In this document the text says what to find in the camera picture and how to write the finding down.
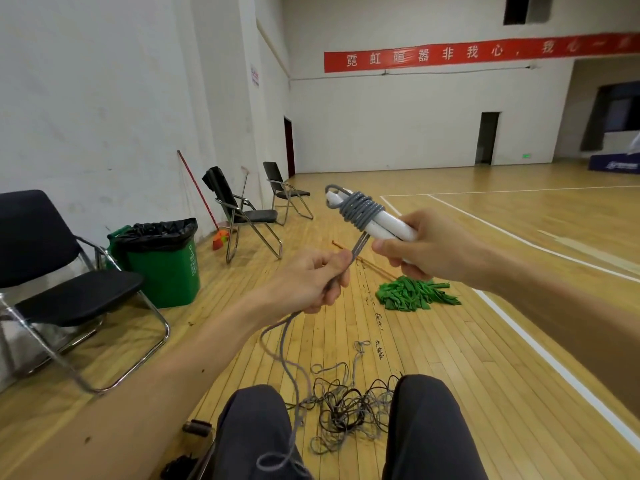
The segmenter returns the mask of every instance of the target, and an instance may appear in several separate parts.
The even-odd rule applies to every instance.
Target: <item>red broom handle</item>
[[[184,157],[182,156],[182,153],[180,152],[180,150],[178,150],[178,156],[180,157],[180,160],[182,160],[182,163],[184,163],[184,167],[187,169],[187,171],[189,172],[189,176],[191,177],[191,179],[193,180],[193,184],[196,186],[196,188],[198,189],[198,193],[200,194],[200,198],[202,199],[202,202],[204,203],[204,206],[207,208],[207,210],[209,211],[209,215],[211,216],[211,220],[213,221],[213,225],[216,226],[216,230],[220,230],[220,227],[218,227],[218,223],[216,222],[215,217],[213,217],[213,214],[211,213],[211,209],[209,208],[209,204],[207,203],[206,200],[204,200],[204,195],[202,195],[202,192],[200,191],[200,187],[198,186],[198,183],[196,182],[196,179],[193,177],[193,174],[191,173],[191,170],[189,169],[189,165],[187,165],[187,161],[185,161]]]

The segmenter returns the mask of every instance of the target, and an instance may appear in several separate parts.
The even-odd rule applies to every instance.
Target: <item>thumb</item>
[[[317,274],[323,283],[335,278],[351,264],[352,254],[350,250],[343,249],[334,254],[329,262],[317,270]]]
[[[387,258],[411,259],[415,254],[415,243],[400,241],[400,239],[376,239],[373,241],[371,249]]]

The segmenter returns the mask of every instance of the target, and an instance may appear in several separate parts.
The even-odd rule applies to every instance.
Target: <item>red banner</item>
[[[502,62],[588,55],[640,54],[640,34],[510,38],[355,52],[325,52],[324,72]]]

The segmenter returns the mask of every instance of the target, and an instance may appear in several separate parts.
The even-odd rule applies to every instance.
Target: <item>hand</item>
[[[264,288],[277,319],[293,312],[314,314],[332,305],[349,285],[351,252],[303,250],[281,266]]]
[[[493,256],[487,245],[433,209],[421,209],[400,220],[418,231],[415,242],[377,239],[372,245],[373,251],[387,257],[391,266],[402,266],[402,272],[416,280],[437,276],[484,289]]]

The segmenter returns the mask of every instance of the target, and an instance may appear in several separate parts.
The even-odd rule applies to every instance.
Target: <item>chair seat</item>
[[[79,326],[121,305],[142,288],[138,273],[90,271],[60,283],[16,305],[32,323]]]
[[[278,219],[278,211],[272,209],[245,210],[244,214],[253,223],[273,224]],[[240,224],[246,222],[246,220],[244,220],[244,217],[239,216],[238,214],[236,214],[234,221]]]
[[[292,190],[291,191],[291,196],[292,197],[309,197],[311,195],[311,192],[307,192],[306,190]],[[283,199],[287,199],[287,193],[284,192],[284,190],[281,190],[280,192],[276,192],[276,197],[278,198],[283,198]]]

